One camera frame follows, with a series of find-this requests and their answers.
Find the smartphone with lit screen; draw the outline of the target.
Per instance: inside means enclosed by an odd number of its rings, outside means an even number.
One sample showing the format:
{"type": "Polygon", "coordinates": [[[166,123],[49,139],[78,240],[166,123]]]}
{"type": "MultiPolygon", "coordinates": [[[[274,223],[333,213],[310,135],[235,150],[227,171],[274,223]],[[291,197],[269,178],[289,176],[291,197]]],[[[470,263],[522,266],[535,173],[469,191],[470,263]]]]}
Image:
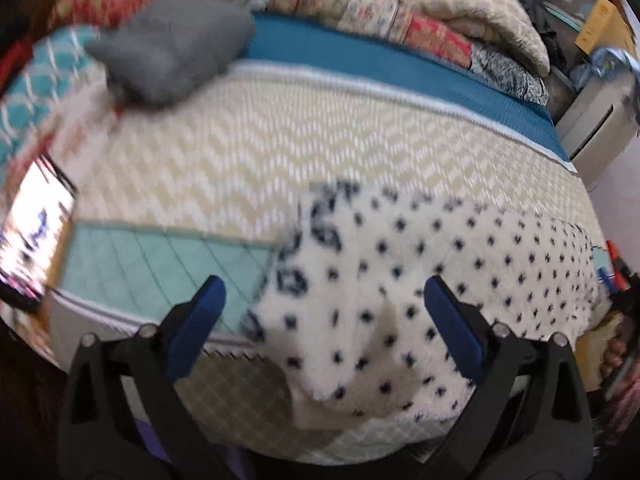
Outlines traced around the smartphone with lit screen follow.
{"type": "Polygon", "coordinates": [[[46,294],[77,186],[46,154],[30,164],[1,227],[1,300],[25,313],[46,294]]]}

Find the patterned bedspread teal grey beige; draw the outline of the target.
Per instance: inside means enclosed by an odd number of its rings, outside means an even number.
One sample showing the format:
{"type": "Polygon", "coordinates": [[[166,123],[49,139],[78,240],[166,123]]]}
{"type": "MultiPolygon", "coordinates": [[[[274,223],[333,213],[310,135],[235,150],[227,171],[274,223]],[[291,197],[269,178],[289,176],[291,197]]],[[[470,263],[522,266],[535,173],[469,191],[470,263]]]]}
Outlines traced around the patterned bedspread teal grey beige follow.
{"type": "Polygon", "coordinates": [[[56,33],[77,70],[43,127],[79,186],[79,208],[58,291],[51,348],[69,367],[80,336],[131,334],[162,318],[209,274],[228,301],[194,371],[179,382],[186,407],[217,443],[320,466],[374,460],[442,434],[450,419],[368,422],[344,431],[293,426],[285,386],[240,331],[270,249],[303,193],[340,179],[432,192],[516,212],[548,214],[603,242],[585,185],[560,159],[551,126],[525,105],[469,79],[474,105],[422,98],[384,78],[365,81],[324,60],[390,58],[440,82],[452,70],[397,50],[274,16],[258,18],[245,60],[182,103],[117,114],[103,67],[85,44],[94,27],[56,33]]]}

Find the white air conditioner unit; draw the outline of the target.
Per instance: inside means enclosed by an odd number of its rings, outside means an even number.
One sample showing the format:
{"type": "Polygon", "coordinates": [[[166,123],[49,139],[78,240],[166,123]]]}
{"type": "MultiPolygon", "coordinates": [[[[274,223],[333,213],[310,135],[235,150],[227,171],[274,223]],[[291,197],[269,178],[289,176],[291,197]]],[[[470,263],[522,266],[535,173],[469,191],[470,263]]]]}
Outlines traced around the white air conditioner unit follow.
{"type": "Polygon", "coordinates": [[[556,125],[570,161],[589,188],[637,135],[632,104],[636,77],[618,73],[613,80],[590,79],[556,125]]]}

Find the blue plastic bag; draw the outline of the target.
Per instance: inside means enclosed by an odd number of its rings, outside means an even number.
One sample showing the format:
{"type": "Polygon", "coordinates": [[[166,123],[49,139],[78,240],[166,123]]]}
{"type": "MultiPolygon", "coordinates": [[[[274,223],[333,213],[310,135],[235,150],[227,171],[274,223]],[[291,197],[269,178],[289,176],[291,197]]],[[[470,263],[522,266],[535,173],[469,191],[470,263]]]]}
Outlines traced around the blue plastic bag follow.
{"type": "Polygon", "coordinates": [[[622,48],[600,47],[592,52],[587,63],[570,71],[570,82],[576,90],[582,90],[593,77],[613,81],[622,73],[639,80],[639,61],[622,48]]]}

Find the teal white wave pillow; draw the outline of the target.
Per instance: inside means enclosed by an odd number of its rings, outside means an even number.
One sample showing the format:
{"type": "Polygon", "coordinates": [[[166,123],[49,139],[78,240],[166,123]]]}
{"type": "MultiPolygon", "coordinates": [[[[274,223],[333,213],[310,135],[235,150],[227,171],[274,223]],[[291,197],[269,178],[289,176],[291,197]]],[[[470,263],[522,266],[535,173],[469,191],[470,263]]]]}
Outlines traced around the teal white wave pillow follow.
{"type": "Polygon", "coordinates": [[[32,59],[1,97],[2,165],[17,154],[63,98],[101,73],[99,63],[85,50],[101,35],[96,26],[66,26],[34,45],[32,59]]]}

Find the grey folded puffer jacket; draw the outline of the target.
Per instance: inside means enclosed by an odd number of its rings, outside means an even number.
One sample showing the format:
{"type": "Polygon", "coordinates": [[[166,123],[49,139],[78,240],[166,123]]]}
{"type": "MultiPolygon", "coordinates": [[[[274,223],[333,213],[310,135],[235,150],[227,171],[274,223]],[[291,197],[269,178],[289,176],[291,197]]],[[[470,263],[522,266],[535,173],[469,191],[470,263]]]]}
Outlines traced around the grey folded puffer jacket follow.
{"type": "Polygon", "coordinates": [[[252,12],[230,0],[153,0],[87,44],[120,104],[173,106],[224,73],[250,44],[252,12]]]}

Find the cardboard box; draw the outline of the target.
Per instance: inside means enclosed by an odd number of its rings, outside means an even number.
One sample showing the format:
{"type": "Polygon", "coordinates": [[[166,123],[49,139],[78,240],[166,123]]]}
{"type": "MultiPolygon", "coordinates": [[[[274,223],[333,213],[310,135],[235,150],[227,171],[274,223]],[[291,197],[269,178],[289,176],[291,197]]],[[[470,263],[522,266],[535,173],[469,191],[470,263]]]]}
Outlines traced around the cardboard box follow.
{"type": "Polygon", "coordinates": [[[610,0],[597,0],[574,45],[585,54],[592,55],[597,48],[620,48],[633,58],[637,57],[634,33],[610,0]]]}

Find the beige checked folded quilt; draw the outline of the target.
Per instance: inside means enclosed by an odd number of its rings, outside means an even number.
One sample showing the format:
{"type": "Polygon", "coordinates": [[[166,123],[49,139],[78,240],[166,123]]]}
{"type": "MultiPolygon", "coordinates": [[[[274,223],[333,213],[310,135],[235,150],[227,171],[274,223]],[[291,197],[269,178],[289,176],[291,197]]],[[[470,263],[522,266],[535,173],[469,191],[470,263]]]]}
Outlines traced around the beige checked folded quilt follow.
{"type": "Polygon", "coordinates": [[[518,0],[402,0],[416,12],[446,22],[460,32],[465,26],[490,29],[480,36],[498,41],[518,62],[537,76],[547,76],[550,61],[547,47],[518,0]]]}

